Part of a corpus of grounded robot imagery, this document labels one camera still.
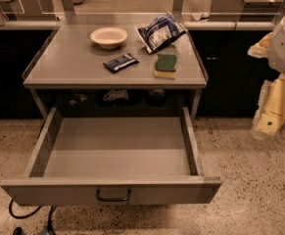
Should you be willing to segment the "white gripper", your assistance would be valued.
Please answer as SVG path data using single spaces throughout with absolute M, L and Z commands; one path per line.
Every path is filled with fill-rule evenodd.
M 263 140 L 274 136 L 285 123 L 285 16 L 259 42 L 251 46 L 247 54 L 254 58 L 266 58 L 269 66 L 283 72 L 274 81 L 266 80 L 260 92 L 251 133 Z

